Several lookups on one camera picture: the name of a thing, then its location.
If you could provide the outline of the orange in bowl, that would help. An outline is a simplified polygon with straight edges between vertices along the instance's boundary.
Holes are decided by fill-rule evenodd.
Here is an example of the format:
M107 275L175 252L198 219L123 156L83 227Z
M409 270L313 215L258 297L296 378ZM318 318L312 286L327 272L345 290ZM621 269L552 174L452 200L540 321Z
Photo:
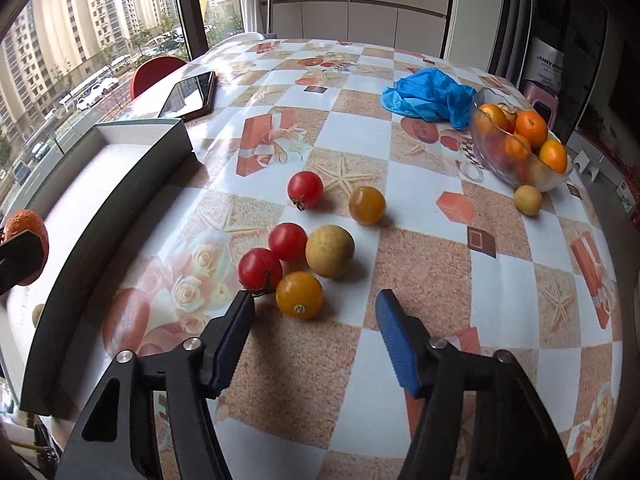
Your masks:
M478 131L488 133L493 128L509 131L510 122L504 111L496 104L484 103L474 112L474 126Z
M541 145L538 158L546 166L558 174L564 174L567 168L567 152L564 145L555 139L549 138Z
M533 151L541 148L548 139L548 127L536 110L520 110L516 114L515 132L528 141Z

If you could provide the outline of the tan small longan fruit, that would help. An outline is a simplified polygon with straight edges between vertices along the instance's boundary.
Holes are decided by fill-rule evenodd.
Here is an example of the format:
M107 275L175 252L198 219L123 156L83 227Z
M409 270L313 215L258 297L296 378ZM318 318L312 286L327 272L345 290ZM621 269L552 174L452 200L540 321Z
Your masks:
M37 304L32 310L32 324L37 326L42 315L44 304Z
M541 210L542 195L534 186L521 185L514 193L516 209L527 217L535 217Z

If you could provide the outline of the small white step stool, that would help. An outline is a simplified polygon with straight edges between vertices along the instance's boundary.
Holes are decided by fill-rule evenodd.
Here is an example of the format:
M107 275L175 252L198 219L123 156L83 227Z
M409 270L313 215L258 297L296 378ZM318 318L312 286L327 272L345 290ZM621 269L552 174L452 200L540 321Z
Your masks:
M597 154L593 158L587 152L581 150L573 159L573 165L578 174L585 174L591 182L597 180L601 170L602 155Z

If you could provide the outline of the pink plastic stool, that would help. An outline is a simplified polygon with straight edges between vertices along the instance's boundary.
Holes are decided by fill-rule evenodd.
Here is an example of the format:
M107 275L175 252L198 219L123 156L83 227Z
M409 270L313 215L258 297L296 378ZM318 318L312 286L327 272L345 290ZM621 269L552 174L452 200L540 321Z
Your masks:
M552 130L559 108L559 99L555 93L532 80L524 81L522 93L533 109L544 118L548 128Z

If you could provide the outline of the white carton box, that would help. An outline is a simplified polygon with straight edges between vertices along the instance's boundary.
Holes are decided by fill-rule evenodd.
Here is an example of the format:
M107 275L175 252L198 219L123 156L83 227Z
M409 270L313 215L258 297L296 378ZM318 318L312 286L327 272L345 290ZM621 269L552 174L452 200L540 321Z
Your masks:
M561 89L564 53L534 37L529 54L527 79L537 81L558 93Z

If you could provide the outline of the red cherry tomato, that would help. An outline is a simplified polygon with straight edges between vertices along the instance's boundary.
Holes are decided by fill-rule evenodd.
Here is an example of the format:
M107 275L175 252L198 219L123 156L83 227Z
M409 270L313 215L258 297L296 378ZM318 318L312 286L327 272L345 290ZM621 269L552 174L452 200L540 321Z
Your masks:
M288 181L288 198L298 210L314 208L322 194L322 180L312 171L299 171Z
M305 255L306 231L296 223L283 222L275 226L268 236L269 249L282 261L299 261Z
M282 280L282 264L278 257L267 248L253 248L238 265L238 278L243 288L255 295L274 292Z

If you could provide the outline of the black smartphone red case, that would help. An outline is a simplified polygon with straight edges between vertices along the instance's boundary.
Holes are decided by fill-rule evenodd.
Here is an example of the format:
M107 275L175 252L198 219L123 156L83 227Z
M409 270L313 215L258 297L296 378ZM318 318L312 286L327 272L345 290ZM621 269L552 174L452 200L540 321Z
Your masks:
M190 122L214 110L217 75L207 72L178 81L169 92L158 118L176 118Z

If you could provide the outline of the crumpled blue glove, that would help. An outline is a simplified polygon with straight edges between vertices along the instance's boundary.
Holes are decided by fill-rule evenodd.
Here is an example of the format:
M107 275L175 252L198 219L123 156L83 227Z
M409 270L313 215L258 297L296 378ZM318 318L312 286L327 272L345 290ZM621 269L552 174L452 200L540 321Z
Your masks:
M424 122L448 122L464 130L471 120L471 107L476 91L438 68L400 78L393 87L382 92L380 102L389 112Z

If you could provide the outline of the large orange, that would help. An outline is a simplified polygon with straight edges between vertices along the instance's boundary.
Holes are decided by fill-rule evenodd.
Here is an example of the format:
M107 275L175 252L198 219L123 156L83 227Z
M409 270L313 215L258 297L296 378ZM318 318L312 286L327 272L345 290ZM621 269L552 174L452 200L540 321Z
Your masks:
M38 214L28 209L12 214L1 232L1 293L32 284L40 277L48 255L48 232Z

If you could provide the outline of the patterned plastic tablecloth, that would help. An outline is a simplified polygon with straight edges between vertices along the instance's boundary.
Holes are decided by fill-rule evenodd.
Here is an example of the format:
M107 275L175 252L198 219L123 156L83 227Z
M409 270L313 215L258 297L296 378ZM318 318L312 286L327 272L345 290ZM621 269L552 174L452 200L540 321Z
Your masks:
M231 387L212 404L238 479L393 479L420 408L395 377L374 316L389 288L427 329L467 352L520 361L578 479L600 465L620 390L622 321L605 236L582 181L544 194L535 217L480 166L464 133L384 110L381 93L432 64L370 44L238 42L190 64L220 87L188 128L195 158L157 194L104 275L61 378L66 438L111 361L166 351L222 315L238 263L278 224L350 233L347 274L322 284L313 321L259 301ZM321 178L298 210L288 181ZM349 213L360 186L386 213Z

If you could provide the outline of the shallow grey white box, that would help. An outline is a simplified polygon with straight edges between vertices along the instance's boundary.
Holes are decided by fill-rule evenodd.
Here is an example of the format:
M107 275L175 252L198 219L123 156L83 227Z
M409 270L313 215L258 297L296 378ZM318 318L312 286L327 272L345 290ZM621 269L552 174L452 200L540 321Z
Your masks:
M16 196L14 209L38 214L49 237L40 277L1 297L1 365L21 410L53 414L68 347L103 269L191 152L180 119L96 124L50 151ZM37 304L44 308L34 326Z

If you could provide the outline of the tan round longan fruit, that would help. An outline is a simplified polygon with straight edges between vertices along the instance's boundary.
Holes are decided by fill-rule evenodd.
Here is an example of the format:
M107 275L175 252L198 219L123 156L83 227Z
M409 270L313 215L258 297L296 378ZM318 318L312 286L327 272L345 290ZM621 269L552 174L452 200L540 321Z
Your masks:
M335 224L319 226L307 240L308 266L322 276L338 280L346 274L355 253L355 241L348 231Z

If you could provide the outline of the yellow cherry tomato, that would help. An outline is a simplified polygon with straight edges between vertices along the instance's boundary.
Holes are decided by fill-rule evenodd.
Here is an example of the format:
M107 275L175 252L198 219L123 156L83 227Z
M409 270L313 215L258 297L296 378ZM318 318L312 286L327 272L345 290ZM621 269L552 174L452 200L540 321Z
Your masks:
M279 310L290 318L314 318L324 304L322 285L308 272L292 272L278 284L276 303Z
M349 196L349 213L363 226L373 226L382 220L386 213L384 195L372 186L360 186Z

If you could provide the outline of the glass fruit bowl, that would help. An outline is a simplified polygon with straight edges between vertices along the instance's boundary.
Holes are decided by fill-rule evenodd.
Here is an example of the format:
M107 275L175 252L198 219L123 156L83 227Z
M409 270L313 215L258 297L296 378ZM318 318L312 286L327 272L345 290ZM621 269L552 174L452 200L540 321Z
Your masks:
M500 107L510 122L510 130L493 128L491 132L478 131L474 126L474 112L480 104L491 103ZM534 186L540 192L548 192L568 180L573 169L570 156L564 174L558 174L538 158L524 136L515 132L516 114L520 110L533 110L526 101L516 96L485 88L477 92L471 107L469 130L474 143L474 154L480 163L496 177L518 188L521 185Z

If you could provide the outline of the white sideboard cabinet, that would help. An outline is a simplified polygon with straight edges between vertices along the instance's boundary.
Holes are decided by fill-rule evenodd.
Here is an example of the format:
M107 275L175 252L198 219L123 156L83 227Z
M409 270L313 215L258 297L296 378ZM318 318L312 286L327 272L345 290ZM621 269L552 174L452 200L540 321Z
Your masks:
M452 0L259 0L280 39L375 44L435 58L445 53Z

